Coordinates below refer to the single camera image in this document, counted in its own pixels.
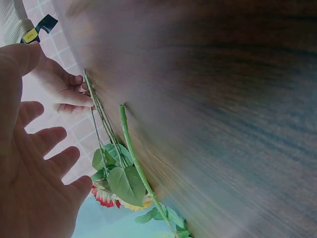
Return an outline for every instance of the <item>yellow tag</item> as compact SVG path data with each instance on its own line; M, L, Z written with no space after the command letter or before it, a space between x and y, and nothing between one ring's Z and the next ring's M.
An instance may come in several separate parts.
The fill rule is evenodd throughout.
M30 43L30 42L33 41L37 36L38 36L38 33L36 32L35 28L33 28L33 29L30 30L28 33L26 33L25 36L23 36L23 39L24 39L25 43Z

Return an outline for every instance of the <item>black clip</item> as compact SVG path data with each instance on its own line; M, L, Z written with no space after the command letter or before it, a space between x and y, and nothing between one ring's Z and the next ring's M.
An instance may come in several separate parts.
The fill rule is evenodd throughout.
M57 23L58 20L47 14L35 28L22 37L21 43L29 44L34 41L41 42L39 37L40 30L43 29L49 34Z

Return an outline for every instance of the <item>flower stem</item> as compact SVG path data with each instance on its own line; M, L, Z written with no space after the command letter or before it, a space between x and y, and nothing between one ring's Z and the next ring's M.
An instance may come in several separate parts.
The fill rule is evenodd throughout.
M133 150L131 137L130 137L130 134L129 134L128 122L127 122L127 117L126 117L126 114L125 114L124 105L120 106L120 120L121 120L121 124L122 124L124 138L125 138L125 141L127 143L128 150L129 150L129 152L131 154L134 166L137 169L137 171L138 171L138 173L139 173L139 175L141 177L141 180L142 180L145 188L147 189L149 195L153 199L154 204L156 205L158 211L160 212L160 214L162 215L162 217L164 218L166 223L169 225L169 227L172 229L175 237L178 238L178 235L177 235L173 225L171 224L170 220L167 218L166 213L163 211L161 204L159 203L156 195L154 194L152 188L150 187L149 182L146 179L145 174L143 172L143 169L140 166L139 160L137 159L136 154L135 154L135 152Z
M101 153L101 157L103 159L103 166L104 166L104 169L105 169L104 170L104 175L105 175L105 177L108 177L109 173L108 173L108 170L107 170L107 167L106 167L107 159L106 159L105 155L103 154L103 144L100 141L100 137L99 137L99 133L98 133L98 130L97 130L97 125L96 125L96 120L95 120L95 116L94 116L94 112L93 112L92 108L90 108L90 112L91 112L91 115L93 117L93 122L94 122L95 130L96 130L96 135L97 135L98 142L99 142L100 153Z
M115 148L115 150L117 152L117 155L119 157L121 166L123 168L125 168L125 167L128 166L128 163L127 163L125 157L122 155L121 151L118 148L118 145L117 145L118 142L117 142L117 139L116 139L116 137L114 135L114 132L112 130L109 118L106 115L104 107L103 107L102 103L100 102L100 99L99 99L98 95L96 94L95 89L92 86L92 83L90 81L89 76L86 73L86 70L84 70L84 77L85 77L85 81L87 83L88 90L89 90L89 92L91 94L91 97L93 99L94 105L95 105L95 107L96 107L96 109L98 111L98 114L99 114L99 116L100 116L100 118L102 120L103 126L104 126L104 128L106 130L107 136L109 137L111 143L114 145L114 148Z

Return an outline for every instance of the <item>white cloth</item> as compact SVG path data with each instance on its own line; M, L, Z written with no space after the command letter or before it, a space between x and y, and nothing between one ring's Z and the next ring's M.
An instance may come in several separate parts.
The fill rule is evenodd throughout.
M22 0L0 0L0 25L6 45L20 43L21 38L34 28Z

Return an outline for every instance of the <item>artificial flower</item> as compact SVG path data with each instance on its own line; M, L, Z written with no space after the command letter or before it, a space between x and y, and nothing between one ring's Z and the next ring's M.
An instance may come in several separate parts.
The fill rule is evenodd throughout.
M132 211L143 211L145 208L147 207L150 207L152 205L152 198L149 194L145 195L144 198L143 198L143 207L138 207L138 206L134 206L134 205L131 205L125 201L123 201L122 199L118 198L120 203L125 207L125 208L128 208Z
M117 208L120 208L120 201L116 199L116 195L110 190L107 190L102 186L93 185L92 194L102 206L108 208L117 206Z

